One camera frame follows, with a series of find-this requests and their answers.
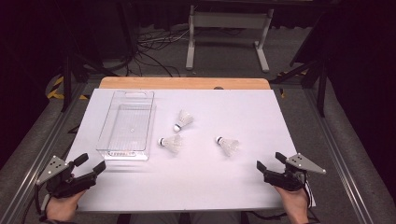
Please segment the white table board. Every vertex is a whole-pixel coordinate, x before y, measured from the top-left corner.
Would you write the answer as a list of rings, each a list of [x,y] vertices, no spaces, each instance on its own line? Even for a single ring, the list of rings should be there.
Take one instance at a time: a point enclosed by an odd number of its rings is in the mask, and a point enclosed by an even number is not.
[[[152,144],[147,161],[110,161],[79,202],[82,212],[144,213],[278,208],[276,191],[256,168],[284,166],[296,149],[271,90],[156,90]],[[180,110],[194,121],[173,130]],[[179,134],[173,153],[158,144]],[[223,136],[239,141],[228,157],[216,143]]]

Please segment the person's right hand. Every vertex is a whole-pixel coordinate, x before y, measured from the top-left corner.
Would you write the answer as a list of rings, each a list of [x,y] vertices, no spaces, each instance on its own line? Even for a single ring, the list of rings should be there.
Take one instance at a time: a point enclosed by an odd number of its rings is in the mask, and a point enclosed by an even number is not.
[[[307,224],[308,220],[308,198],[303,189],[288,191],[280,187],[275,187],[279,193],[284,210],[291,224]]]

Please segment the white metal stand frame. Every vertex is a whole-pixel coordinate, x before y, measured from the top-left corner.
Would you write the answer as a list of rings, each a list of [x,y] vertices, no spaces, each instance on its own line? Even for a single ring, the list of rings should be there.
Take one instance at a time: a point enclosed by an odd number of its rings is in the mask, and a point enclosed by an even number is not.
[[[190,6],[189,15],[189,45],[186,59],[186,69],[191,70],[194,64],[196,28],[235,28],[235,29],[260,29],[261,38],[254,42],[260,66],[264,73],[270,71],[269,64],[264,54],[263,45],[267,37],[270,24],[274,15],[273,9],[268,9],[263,14],[228,13],[228,12],[200,12],[195,6]]]

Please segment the yellow black floor tape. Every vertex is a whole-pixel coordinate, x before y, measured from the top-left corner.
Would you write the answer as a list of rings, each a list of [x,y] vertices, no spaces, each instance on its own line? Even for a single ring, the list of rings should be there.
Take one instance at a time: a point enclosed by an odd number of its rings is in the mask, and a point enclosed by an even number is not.
[[[57,90],[61,87],[61,85],[64,82],[64,77],[59,76],[56,81],[54,82],[52,88],[50,89],[49,93],[47,94],[47,97],[49,99],[54,98],[54,99],[64,99],[64,95],[62,93],[58,93]]]

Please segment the person's left hand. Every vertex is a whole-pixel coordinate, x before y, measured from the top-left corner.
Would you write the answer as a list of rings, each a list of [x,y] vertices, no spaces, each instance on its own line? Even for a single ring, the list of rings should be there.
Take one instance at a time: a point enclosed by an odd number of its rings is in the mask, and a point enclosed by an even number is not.
[[[85,190],[68,198],[51,198],[46,208],[47,220],[71,222],[78,209],[78,201]]]

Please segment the aluminium floor rail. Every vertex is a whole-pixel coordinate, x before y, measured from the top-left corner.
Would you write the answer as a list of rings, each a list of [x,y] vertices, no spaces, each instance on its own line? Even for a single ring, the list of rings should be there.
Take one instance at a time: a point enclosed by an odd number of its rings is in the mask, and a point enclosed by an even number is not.
[[[52,98],[0,169],[0,224],[36,224],[33,204],[38,173],[54,155],[68,154],[96,83],[77,84],[72,103]]]
[[[312,90],[304,90],[305,98],[313,111],[313,114],[317,120],[318,126],[326,139],[329,153],[332,158],[332,162],[335,166],[337,174],[339,175],[341,182],[346,191],[346,195],[351,202],[354,212],[358,218],[360,224],[374,224],[371,214],[369,213],[367,206],[361,197],[361,193],[357,188],[356,182],[350,173],[347,163],[345,162],[339,146],[336,144],[332,131],[324,117],[320,115],[317,109],[317,101],[315,94]]]

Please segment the black tripod stand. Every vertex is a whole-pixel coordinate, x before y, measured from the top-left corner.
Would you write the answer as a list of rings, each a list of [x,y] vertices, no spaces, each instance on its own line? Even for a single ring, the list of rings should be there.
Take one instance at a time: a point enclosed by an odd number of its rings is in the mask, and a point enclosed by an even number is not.
[[[324,118],[324,102],[325,102],[325,91],[327,85],[327,62],[324,60],[311,61],[304,63],[290,70],[289,72],[281,72],[276,76],[275,79],[269,81],[270,84],[281,84],[286,80],[300,75],[305,72],[304,77],[300,81],[300,85],[304,89],[310,89],[313,85],[318,82],[318,93],[316,100],[316,107],[319,114]]]
[[[85,82],[87,80],[87,73],[83,72],[81,75],[78,74],[78,69],[82,69],[83,65],[87,64],[94,71],[106,75],[107,77],[115,77],[116,74],[108,69],[105,69],[102,65],[95,63],[88,58],[77,54],[75,52],[66,52],[63,61],[62,75],[64,77],[64,104],[62,111],[65,112],[72,103],[72,76],[76,75],[78,82]]]

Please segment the white shuttlecock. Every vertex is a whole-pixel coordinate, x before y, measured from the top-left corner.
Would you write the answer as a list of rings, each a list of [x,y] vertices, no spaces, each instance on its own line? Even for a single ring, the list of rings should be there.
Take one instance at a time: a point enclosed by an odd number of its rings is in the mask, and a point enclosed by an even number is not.
[[[180,110],[177,116],[176,123],[174,124],[173,130],[179,132],[186,125],[191,124],[194,121],[194,117],[191,113],[186,110]]]
[[[216,143],[222,148],[228,157],[231,157],[239,146],[238,140],[224,138],[223,136],[218,136],[216,138]]]
[[[170,137],[160,138],[158,144],[161,147],[167,148],[173,153],[178,153],[182,147],[182,138],[179,134],[175,134]]]

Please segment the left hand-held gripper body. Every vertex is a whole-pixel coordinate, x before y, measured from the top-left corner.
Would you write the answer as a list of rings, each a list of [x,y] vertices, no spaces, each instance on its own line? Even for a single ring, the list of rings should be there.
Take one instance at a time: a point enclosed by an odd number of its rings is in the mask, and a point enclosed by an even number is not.
[[[73,161],[63,161],[53,156],[49,164],[43,170],[35,184],[46,184],[46,190],[55,198],[68,198],[96,184],[97,175],[91,171],[85,175],[75,177],[73,175]]]

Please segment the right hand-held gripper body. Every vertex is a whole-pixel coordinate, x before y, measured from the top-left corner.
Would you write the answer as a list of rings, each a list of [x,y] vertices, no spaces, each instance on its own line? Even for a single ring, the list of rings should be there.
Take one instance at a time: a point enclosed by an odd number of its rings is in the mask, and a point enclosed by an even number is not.
[[[296,191],[305,187],[308,171],[322,175],[327,173],[324,168],[321,168],[301,153],[288,157],[284,165],[283,173],[267,169],[263,174],[264,182],[288,191]]]

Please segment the clear plastic bin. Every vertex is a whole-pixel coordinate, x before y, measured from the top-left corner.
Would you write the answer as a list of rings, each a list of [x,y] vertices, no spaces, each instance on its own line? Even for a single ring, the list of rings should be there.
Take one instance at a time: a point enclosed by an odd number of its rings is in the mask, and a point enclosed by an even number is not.
[[[115,91],[96,150],[107,161],[147,161],[156,105],[153,91]]]

